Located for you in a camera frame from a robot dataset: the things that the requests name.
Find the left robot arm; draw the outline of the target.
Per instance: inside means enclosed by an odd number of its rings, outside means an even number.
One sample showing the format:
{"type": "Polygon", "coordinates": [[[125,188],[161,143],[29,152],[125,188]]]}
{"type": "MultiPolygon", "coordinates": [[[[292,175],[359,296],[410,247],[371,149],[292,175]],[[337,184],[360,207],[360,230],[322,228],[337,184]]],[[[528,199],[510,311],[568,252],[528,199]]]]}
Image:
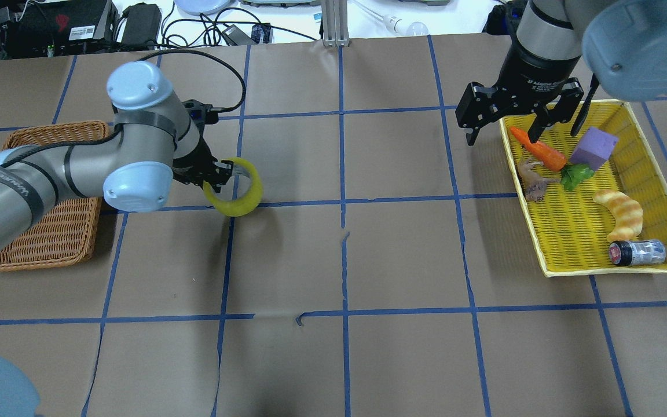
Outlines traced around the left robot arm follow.
{"type": "Polygon", "coordinates": [[[174,181],[219,192],[234,174],[202,137],[204,106],[180,100],[156,64],[122,64],[106,90],[115,118],[104,139],[0,152],[0,251],[65,200],[103,197],[122,211],[151,212],[174,181]]]}

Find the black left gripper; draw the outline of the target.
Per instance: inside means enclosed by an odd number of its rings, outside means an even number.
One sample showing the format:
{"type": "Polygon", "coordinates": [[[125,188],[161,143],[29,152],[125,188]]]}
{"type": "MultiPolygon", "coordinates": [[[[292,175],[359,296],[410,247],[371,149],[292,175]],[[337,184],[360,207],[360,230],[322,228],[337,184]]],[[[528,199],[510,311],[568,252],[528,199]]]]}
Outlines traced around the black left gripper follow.
{"type": "Polygon", "coordinates": [[[206,140],[199,137],[187,155],[174,159],[172,171],[175,181],[199,188],[209,183],[215,193],[220,193],[234,174],[234,163],[230,159],[215,158],[206,140]]]}

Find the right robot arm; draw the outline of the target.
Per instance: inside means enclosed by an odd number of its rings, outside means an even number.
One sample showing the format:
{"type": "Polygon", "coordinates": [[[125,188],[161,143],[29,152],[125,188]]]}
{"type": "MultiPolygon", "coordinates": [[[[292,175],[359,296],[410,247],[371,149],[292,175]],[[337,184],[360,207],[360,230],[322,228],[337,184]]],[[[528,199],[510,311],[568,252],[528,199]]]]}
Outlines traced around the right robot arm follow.
{"type": "Polygon", "coordinates": [[[532,142],[557,123],[577,135],[598,88],[627,102],[667,95],[667,1],[505,1],[487,27],[511,45],[497,82],[469,83],[456,107],[468,145],[512,115],[535,115],[532,142]]]}

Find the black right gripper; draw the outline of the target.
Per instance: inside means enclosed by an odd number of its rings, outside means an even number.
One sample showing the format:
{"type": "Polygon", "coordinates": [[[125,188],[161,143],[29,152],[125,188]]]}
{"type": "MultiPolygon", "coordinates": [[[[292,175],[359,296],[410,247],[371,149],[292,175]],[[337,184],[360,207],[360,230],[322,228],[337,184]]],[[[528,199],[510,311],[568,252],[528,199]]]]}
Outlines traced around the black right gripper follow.
{"type": "Polygon", "coordinates": [[[579,55],[561,60],[543,58],[512,37],[497,82],[492,87],[468,83],[456,107],[456,120],[465,130],[467,145],[474,145],[480,130],[501,115],[535,111],[527,132],[532,144],[548,127],[570,121],[584,96],[580,81],[571,76],[579,60],[579,55]],[[554,100],[553,108],[548,108],[554,100]]]}

